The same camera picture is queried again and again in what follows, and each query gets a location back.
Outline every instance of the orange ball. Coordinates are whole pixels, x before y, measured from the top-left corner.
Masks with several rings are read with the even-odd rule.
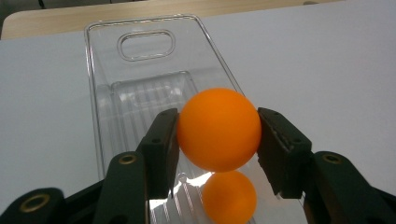
[[[206,181],[202,201],[207,215],[217,224],[246,224],[254,214],[254,186],[237,171],[215,173]]]
[[[177,141],[195,165],[227,172],[244,165],[262,137],[259,114],[241,93],[215,88],[193,96],[181,110]]]

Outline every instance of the clear plastic tray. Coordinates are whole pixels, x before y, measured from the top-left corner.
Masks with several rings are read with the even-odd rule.
[[[195,16],[97,22],[85,35],[102,177],[115,155],[136,149],[161,111],[180,111],[194,94],[209,88],[241,92]],[[248,177],[249,166],[240,169]],[[180,152],[176,196],[150,202],[151,223],[211,223],[201,201],[201,187],[210,175]]]

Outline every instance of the ping pong ball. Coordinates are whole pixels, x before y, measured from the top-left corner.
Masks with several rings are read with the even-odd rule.
[[[214,173],[204,184],[202,201],[207,215],[217,224],[246,224],[256,210],[257,194],[242,173]]]
[[[177,123],[177,141],[186,157],[211,172],[244,165],[262,136],[259,114],[241,93],[224,88],[194,95]]]

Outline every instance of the bolt hole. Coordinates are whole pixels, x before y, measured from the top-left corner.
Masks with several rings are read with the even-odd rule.
[[[119,215],[116,217],[111,218],[108,224],[125,224],[128,223],[128,217],[124,215]]]
[[[385,224],[386,222],[379,217],[367,217],[366,221],[368,224]]]
[[[50,196],[48,194],[37,194],[21,204],[20,210],[23,213],[31,213],[35,210],[42,208],[50,201]]]
[[[341,159],[338,156],[331,155],[331,154],[324,155],[323,156],[323,160],[325,160],[326,162],[333,163],[333,164],[340,164],[341,163]]]
[[[135,155],[125,155],[119,159],[119,163],[122,165],[130,164],[134,161],[137,160],[137,157]]]

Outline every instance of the white surface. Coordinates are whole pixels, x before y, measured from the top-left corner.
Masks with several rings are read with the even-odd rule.
[[[82,33],[0,41],[0,211],[98,181]]]
[[[350,0],[203,21],[256,106],[279,111],[314,151],[347,156],[396,194],[395,11],[392,0]],[[68,196],[95,182],[82,33],[0,41],[0,67],[0,211],[31,189]],[[273,199],[262,220],[304,222]]]

